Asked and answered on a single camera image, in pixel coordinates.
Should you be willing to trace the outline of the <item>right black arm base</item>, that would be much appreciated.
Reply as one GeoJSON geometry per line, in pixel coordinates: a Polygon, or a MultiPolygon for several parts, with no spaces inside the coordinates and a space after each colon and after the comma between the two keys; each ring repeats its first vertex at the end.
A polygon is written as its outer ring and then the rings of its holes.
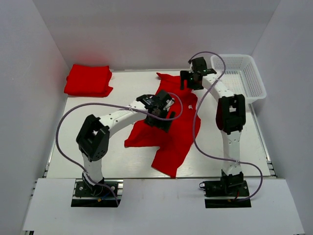
{"type": "Polygon", "coordinates": [[[235,209],[251,208],[249,189],[246,181],[239,186],[225,189],[221,181],[203,181],[199,188],[204,191],[204,203],[206,209],[235,209]]]}

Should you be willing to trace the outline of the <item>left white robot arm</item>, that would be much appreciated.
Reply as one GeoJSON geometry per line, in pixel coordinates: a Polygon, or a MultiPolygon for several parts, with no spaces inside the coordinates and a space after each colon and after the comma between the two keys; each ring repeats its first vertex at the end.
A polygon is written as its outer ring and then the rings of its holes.
{"type": "Polygon", "coordinates": [[[102,158],[109,148],[110,138],[118,131],[143,120],[145,124],[165,132],[169,131],[175,112],[169,112],[177,101],[162,90],[156,95],[141,95],[126,108],[119,108],[113,113],[101,117],[86,117],[76,142],[84,160],[83,180],[92,195],[103,191],[102,158]]]}

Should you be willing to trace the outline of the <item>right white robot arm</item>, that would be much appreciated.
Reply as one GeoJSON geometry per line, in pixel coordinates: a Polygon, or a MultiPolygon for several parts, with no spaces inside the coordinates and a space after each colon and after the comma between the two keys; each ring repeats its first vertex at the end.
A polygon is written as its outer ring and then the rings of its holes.
{"type": "Polygon", "coordinates": [[[180,72],[180,88],[207,89],[217,102],[216,125],[224,148],[221,190],[233,195],[244,181],[240,161],[240,137],[246,123],[245,97],[235,94],[220,81],[217,72],[207,67],[203,57],[190,59],[189,71],[180,72]]]}

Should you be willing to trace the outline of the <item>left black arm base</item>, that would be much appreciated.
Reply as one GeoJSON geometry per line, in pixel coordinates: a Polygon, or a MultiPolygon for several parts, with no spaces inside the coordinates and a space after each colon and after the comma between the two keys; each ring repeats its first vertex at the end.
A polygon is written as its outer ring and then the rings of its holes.
{"type": "Polygon", "coordinates": [[[122,198],[123,181],[106,181],[110,189],[95,185],[90,189],[83,180],[76,180],[72,208],[117,208],[122,198]]]}

